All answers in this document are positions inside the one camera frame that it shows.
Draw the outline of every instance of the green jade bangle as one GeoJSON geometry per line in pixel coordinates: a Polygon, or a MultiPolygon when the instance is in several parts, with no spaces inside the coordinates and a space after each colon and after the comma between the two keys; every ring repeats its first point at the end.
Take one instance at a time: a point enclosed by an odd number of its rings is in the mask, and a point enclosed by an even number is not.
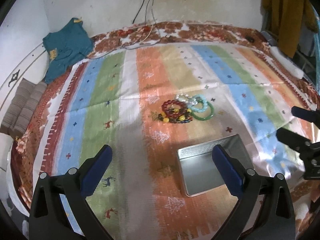
{"type": "MultiPolygon", "coordinates": [[[[202,101],[201,99],[197,99],[197,102],[203,104],[203,101],[202,101]]],[[[213,109],[213,106],[212,106],[209,102],[208,102],[208,106],[210,107],[210,114],[209,114],[207,117],[199,117],[199,116],[197,116],[197,115],[195,114],[194,111],[191,112],[191,115],[192,115],[195,119],[197,119],[197,120],[199,120],[199,121],[207,121],[207,120],[209,120],[211,117],[213,117],[214,109],[213,109]]]]}

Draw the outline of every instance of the blue cloth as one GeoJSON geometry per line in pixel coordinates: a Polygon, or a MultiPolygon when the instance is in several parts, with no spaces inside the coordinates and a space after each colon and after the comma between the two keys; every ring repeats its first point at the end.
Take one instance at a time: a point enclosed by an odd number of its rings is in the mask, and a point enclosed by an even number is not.
{"type": "Polygon", "coordinates": [[[43,38],[43,45],[50,56],[49,69],[44,81],[49,84],[71,66],[84,59],[93,49],[93,41],[82,27],[83,22],[72,18],[56,33],[43,38]]]}

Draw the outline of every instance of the electrical cable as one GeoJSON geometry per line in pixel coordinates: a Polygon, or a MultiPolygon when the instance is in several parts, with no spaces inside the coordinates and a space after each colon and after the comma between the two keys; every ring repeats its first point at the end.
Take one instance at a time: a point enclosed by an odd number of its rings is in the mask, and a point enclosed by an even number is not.
{"type": "Polygon", "coordinates": [[[141,6],[140,6],[140,8],[139,8],[139,10],[138,10],[138,12],[137,12],[137,15],[136,15],[135,18],[133,19],[132,24],[134,24],[134,21],[136,20],[139,12],[141,11],[141,8],[142,8],[142,6],[143,6],[143,4],[144,4],[144,1],[145,1],[145,0],[142,1],[142,4],[141,4],[141,6]]]}
{"type": "Polygon", "coordinates": [[[144,35],[145,28],[146,28],[146,25],[147,25],[147,10],[148,10],[148,5],[149,5],[150,1],[151,1],[151,0],[148,0],[147,5],[146,5],[146,11],[145,11],[145,16],[144,16],[143,31],[142,31],[142,34],[141,34],[140,38],[139,38],[137,41],[135,41],[134,43],[132,43],[132,44],[130,44],[130,45],[127,45],[127,46],[120,46],[119,48],[113,49],[113,50],[111,50],[111,51],[107,52],[106,54],[103,54],[103,55],[101,55],[101,56],[99,56],[99,57],[95,57],[95,58],[86,57],[86,58],[87,58],[87,59],[98,59],[98,58],[102,58],[102,57],[104,57],[104,56],[106,56],[106,55],[110,54],[111,52],[113,52],[113,51],[115,51],[115,50],[118,50],[118,49],[133,50],[133,49],[138,49],[138,48],[143,48],[143,47],[148,47],[148,46],[156,45],[156,44],[158,44],[158,43],[161,41],[162,38],[167,37],[167,35],[164,36],[164,37],[161,37],[160,30],[159,30],[158,27],[157,27],[157,22],[156,22],[156,19],[155,19],[154,14],[153,14],[153,4],[154,4],[154,0],[152,0],[152,4],[151,4],[151,14],[152,14],[152,18],[153,18],[154,24],[152,24],[152,27],[151,27],[151,30],[150,30],[149,34],[146,36],[146,38],[145,38],[143,41],[145,41],[145,40],[150,36],[150,34],[151,34],[151,32],[152,32],[153,26],[155,26],[156,29],[158,30],[158,34],[159,34],[160,39],[159,39],[156,43],[153,43],[153,44],[145,44],[145,45],[142,45],[142,46],[139,46],[139,47],[129,48],[130,46],[132,46],[132,45],[137,44],[138,42],[140,42],[142,36],[144,35]]]}

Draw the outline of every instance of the metal tin box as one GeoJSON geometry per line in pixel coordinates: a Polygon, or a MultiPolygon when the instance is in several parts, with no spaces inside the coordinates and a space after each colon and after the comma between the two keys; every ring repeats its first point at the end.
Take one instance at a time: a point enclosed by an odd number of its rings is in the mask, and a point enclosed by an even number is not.
{"type": "Polygon", "coordinates": [[[212,148],[217,144],[223,146],[246,169],[253,169],[252,161],[238,134],[179,149],[178,162],[187,196],[196,196],[224,184],[212,160],[212,148]]]}

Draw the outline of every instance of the pillow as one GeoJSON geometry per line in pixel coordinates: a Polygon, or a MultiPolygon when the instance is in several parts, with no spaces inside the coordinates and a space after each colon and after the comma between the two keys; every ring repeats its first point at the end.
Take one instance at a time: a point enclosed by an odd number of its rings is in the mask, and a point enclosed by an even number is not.
{"type": "Polygon", "coordinates": [[[18,116],[29,99],[34,86],[35,85],[33,83],[24,78],[21,80],[19,86],[17,87],[16,94],[14,95],[7,112],[3,117],[0,126],[0,132],[5,134],[10,134],[12,132],[18,116]]]}
{"type": "Polygon", "coordinates": [[[42,81],[39,84],[35,85],[33,92],[31,93],[29,99],[22,108],[21,113],[19,114],[19,117],[12,129],[12,132],[10,133],[12,138],[21,138],[23,134],[26,132],[32,115],[36,110],[36,107],[46,88],[47,84],[42,81]]]}
{"type": "Polygon", "coordinates": [[[7,165],[8,165],[7,157],[8,157],[9,151],[11,151],[13,140],[9,135],[0,133],[0,142],[1,142],[0,168],[6,171],[7,165]]]}

